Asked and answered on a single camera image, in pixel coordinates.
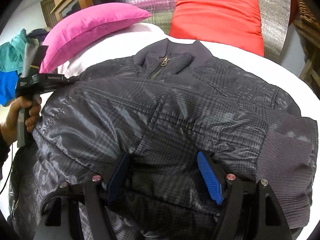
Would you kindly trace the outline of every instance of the bed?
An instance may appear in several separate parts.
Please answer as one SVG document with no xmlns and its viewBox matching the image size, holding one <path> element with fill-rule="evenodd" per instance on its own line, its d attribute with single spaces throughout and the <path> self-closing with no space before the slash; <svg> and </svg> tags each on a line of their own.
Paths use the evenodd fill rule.
<svg viewBox="0 0 320 240">
<path fill-rule="evenodd" d="M 66 77 L 79 75 L 91 65 L 108 59 L 134 55 L 144 47 L 165 38 L 176 43 L 194 42 L 193 40 L 181 40 L 167 36 L 156 25 L 138 23 L 96 41 L 68 62 L 59 66 L 58 73 L 65 74 Z M 215 57 L 228 60 L 245 71 L 259 76 L 268 83 L 282 88 L 288 92 L 298 104 L 302 116 L 320 121 L 318 111 L 320 109 L 320 101 L 303 81 L 285 68 L 266 58 L 229 45 L 204 41 L 202 41 L 202 44 L 204 44 Z M 50 95 L 51 93 L 42 95 L 42 107 Z M 6 178 L 9 172 L 10 165 L 11 158 L 9 157 L 4 165 L 4 178 Z M 320 175 L 318 175 L 318 173 L 319 172 L 316 173 L 313 183 L 313 200 L 320 199 Z M 6 192 L 4 192 L 0 198 L 0 207 L 5 216 L 9 215 L 7 208 L 8 200 L 4 197 L 7 196 L 7 192 L 8 190 L 6 189 Z M 314 201 L 310 210 L 310 222 L 303 229 L 298 240 L 306 240 L 314 230 L 320 220 L 318 210 L 320 210 L 320 202 Z"/>
</svg>

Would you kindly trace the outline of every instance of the white wall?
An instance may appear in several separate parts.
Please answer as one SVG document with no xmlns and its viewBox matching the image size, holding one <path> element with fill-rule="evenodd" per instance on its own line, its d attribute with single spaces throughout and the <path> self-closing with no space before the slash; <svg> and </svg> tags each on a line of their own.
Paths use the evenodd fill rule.
<svg viewBox="0 0 320 240">
<path fill-rule="evenodd" d="M 0 44 L 11 41 L 22 29 L 27 33 L 37 28 L 47 27 L 40 3 L 34 3 L 24 10 L 14 13 L 0 35 Z"/>
<path fill-rule="evenodd" d="M 281 51 L 278 64 L 299 77 L 304 65 L 305 54 L 303 51 L 303 40 L 291 24 L 288 27 L 287 37 Z"/>
<path fill-rule="evenodd" d="M 43 0 L 23 0 L 20 3 L 0 35 L 0 45 L 11 41 L 22 29 L 29 33 L 34 29 L 47 27 L 41 1 Z"/>
</svg>

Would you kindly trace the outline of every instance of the red pillow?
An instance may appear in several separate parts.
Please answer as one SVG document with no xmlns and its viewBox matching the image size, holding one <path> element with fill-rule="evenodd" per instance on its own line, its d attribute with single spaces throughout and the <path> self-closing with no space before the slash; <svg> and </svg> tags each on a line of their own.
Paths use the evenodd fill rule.
<svg viewBox="0 0 320 240">
<path fill-rule="evenodd" d="M 258 0 L 176 0 L 170 36 L 223 43 L 263 57 Z"/>
</svg>

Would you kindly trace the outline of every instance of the teal clothing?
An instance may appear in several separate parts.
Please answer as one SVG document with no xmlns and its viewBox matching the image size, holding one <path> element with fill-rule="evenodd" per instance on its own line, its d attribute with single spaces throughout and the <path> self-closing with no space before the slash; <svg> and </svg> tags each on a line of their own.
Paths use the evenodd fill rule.
<svg viewBox="0 0 320 240">
<path fill-rule="evenodd" d="M 24 49 L 28 42 L 27 33 L 22 29 L 10 42 L 6 42 L 0 46 L 0 71 L 22 72 Z"/>
</svg>

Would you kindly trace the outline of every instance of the wicker basket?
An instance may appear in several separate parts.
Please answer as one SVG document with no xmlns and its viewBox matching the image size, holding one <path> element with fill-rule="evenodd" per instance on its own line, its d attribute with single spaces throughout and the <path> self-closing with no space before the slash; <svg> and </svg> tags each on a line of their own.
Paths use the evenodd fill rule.
<svg viewBox="0 0 320 240">
<path fill-rule="evenodd" d="M 298 0 L 298 8 L 300 13 L 300 20 L 313 29 L 320 31 L 320 24 L 317 22 L 310 9 L 302 0 Z"/>
</svg>

